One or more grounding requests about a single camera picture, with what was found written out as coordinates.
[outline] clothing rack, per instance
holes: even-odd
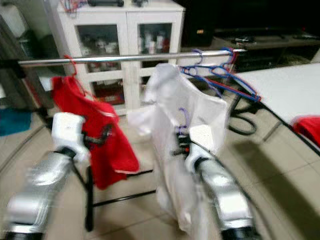
[[[234,53],[246,52],[245,49],[234,49]],[[162,53],[162,54],[142,54],[142,55],[125,55],[125,56],[95,56],[95,57],[75,57],[69,58],[58,58],[58,59],[38,59],[38,60],[0,60],[0,69],[7,68],[12,69],[19,78],[24,78],[25,74],[23,68],[34,68],[34,67],[48,67],[48,66],[58,66],[67,65],[70,63],[75,64],[88,64],[88,63],[105,63],[105,62],[129,62],[129,61],[159,61],[159,60],[169,60],[169,59],[182,59],[182,58],[201,58],[204,57],[218,57],[218,56],[230,56],[231,52],[228,50],[214,50],[214,51],[193,51],[193,52],[180,52],[180,53]],[[236,111],[235,107],[237,104],[232,106],[232,111]],[[48,111],[45,108],[39,108],[37,110],[38,115],[45,122],[47,128],[52,128],[52,118],[49,117]],[[123,196],[107,201],[94,203],[94,181],[92,176],[92,170],[89,166],[86,169],[86,181],[76,168],[74,162],[72,163],[73,171],[80,180],[84,190],[86,191],[86,217],[85,217],[85,228],[87,231],[92,231],[94,228],[94,207],[99,207],[123,200],[138,198],[141,196],[154,194],[156,190],[141,192],[129,196]],[[143,171],[137,174],[128,174],[128,177],[139,176],[143,174],[151,173],[153,170]]]

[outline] red object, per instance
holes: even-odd
[[[102,146],[92,145],[91,167],[94,184],[99,189],[126,179],[126,174],[139,170],[138,160],[122,130],[119,117],[106,102],[92,101],[74,76],[52,78],[53,100],[63,112],[85,117],[83,130],[90,137],[98,138],[107,124],[112,124],[112,134]]]
[[[299,117],[294,122],[293,129],[320,147],[320,116]]]

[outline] white cabinet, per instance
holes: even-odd
[[[76,13],[66,13],[59,5],[55,21],[63,35],[55,40],[63,46],[60,53],[73,57],[177,53],[183,13],[174,2],[137,7],[125,1],[124,7],[83,6]],[[168,61],[78,64],[77,77],[87,91],[122,115],[141,106],[144,85],[154,66],[163,62]]]

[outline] teal cloth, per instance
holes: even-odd
[[[0,136],[26,131],[30,124],[31,112],[12,108],[0,109]]]

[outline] red cloth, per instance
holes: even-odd
[[[63,112],[85,117],[83,130],[90,137],[99,137],[103,127],[112,124],[111,136],[102,146],[90,149],[94,184],[99,189],[126,179],[127,173],[139,170],[138,160],[124,133],[118,126],[119,117],[105,102],[87,99],[73,76],[52,78],[53,100]]]
[[[299,117],[295,120],[293,129],[320,147],[320,116]]]

